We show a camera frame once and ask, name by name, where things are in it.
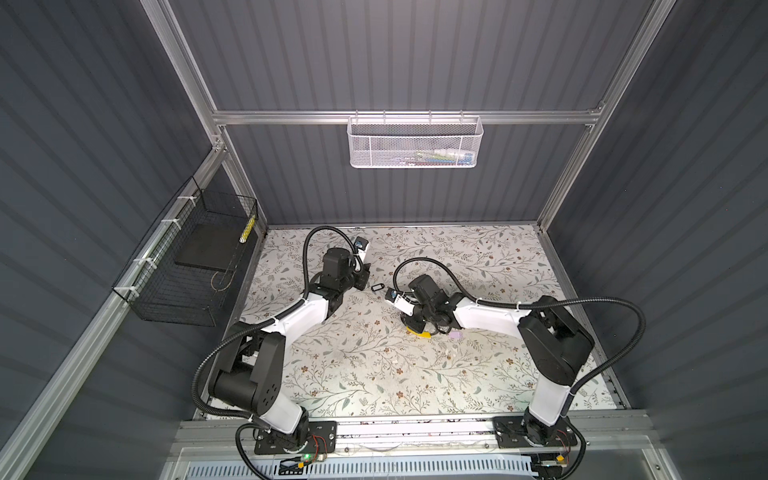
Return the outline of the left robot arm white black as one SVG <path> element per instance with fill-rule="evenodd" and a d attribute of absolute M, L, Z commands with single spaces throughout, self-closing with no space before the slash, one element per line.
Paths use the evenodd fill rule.
<path fill-rule="evenodd" d="M 285 354 L 338 310 L 347 291 L 365 289 L 370 276 L 366 250 L 365 242 L 327 250 L 321 272 L 307 279 L 294 304 L 260 324 L 231 325 L 225 339 L 201 363 L 211 366 L 208 395 L 225 406 L 199 400 L 199 408 L 210 415 L 240 417 L 283 435 L 304 437 L 308 412 L 281 392 Z"/>

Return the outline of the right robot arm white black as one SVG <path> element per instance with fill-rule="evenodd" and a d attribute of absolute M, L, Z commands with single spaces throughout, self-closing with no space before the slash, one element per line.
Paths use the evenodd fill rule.
<path fill-rule="evenodd" d="M 533 399 L 517 427 L 536 446 L 546 446 L 564 430 L 571 389 L 595 345 L 592 335 L 564 306 L 543 296 L 531 308 L 483 304 L 468 295 L 447 294 L 428 275 L 409 284 L 408 293 L 393 288 L 386 299 L 400 311 L 403 325 L 426 336 L 455 330 L 486 330 L 521 340 L 539 373 Z"/>

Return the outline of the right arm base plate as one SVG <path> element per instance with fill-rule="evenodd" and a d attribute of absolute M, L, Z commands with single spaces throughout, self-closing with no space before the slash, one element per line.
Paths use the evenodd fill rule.
<path fill-rule="evenodd" d="M 491 421 L 500 448 L 564 447 L 569 451 L 579 445 L 575 431 L 562 417 L 552 426 L 527 415 L 496 416 Z"/>

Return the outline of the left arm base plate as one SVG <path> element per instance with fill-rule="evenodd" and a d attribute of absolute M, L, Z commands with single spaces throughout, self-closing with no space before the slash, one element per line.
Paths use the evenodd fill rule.
<path fill-rule="evenodd" d="M 292 434 L 276 429 L 256 434 L 256 455 L 329 454 L 336 448 L 338 423 L 335 421 L 300 422 Z"/>

